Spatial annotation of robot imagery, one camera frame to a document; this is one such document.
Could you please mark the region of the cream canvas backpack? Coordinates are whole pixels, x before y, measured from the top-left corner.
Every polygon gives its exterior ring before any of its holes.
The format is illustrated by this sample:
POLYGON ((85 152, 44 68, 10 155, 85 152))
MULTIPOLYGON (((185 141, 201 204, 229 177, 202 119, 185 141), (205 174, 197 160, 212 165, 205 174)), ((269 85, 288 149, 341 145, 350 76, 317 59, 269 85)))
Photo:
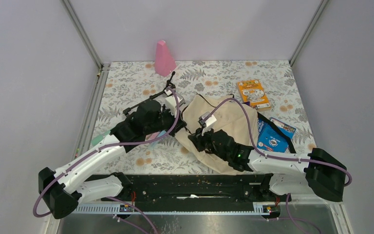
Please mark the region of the cream canvas backpack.
MULTIPOLYGON (((188 139, 188 136, 200 127, 198 123, 199 117, 207 112, 211 112, 218 104, 229 97, 231 98, 232 95, 214 99, 196 94, 189 105, 183 110, 182 119, 187 123, 187 127, 176 133, 175 138, 183 147, 193 153, 202 164, 213 169, 216 173, 235 176, 240 175, 241 172, 228 166, 228 162, 217 157, 215 154, 208 154, 204 151, 198 152, 193 143, 188 139)), ((243 107, 249 116, 253 140, 257 143, 258 119, 265 116, 247 105, 243 105, 243 107)), ((213 125, 213 130, 215 132, 223 130, 230 137, 233 137, 237 143, 246 146, 251 145, 247 121, 242 109, 237 103, 227 101, 214 113, 214 116, 216 118, 216 122, 213 125)))

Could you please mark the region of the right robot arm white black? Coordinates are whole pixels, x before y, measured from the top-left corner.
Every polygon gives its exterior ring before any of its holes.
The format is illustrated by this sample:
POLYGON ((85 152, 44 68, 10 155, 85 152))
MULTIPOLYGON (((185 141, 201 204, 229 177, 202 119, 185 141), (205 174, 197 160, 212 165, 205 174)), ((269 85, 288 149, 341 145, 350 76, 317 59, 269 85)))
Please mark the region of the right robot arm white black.
POLYGON ((301 154, 269 152, 237 143, 223 130, 197 129, 188 139, 198 152, 214 155, 236 172, 266 175, 260 194, 267 201, 278 195, 315 194, 342 202, 344 188, 352 181, 346 166, 321 148, 301 154))

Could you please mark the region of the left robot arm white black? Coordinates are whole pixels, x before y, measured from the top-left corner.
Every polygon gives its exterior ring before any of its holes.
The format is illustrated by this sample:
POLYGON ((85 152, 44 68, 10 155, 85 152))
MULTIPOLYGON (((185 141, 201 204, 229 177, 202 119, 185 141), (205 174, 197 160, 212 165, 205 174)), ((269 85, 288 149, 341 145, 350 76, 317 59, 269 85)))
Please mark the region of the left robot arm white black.
POLYGON ((181 119, 184 103, 183 97, 174 96, 167 97, 164 105, 146 100, 102 136, 89 151, 55 170, 48 167, 40 170, 39 197, 34 204, 33 215, 52 215, 55 219, 62 219, 81 203, 110 196, 119 200, 128 199, 132 188, 122 173, 93 181, 88 181, 88 178, 108 162, 125 156, 139 145, 175 136, 185 126, 181 119))

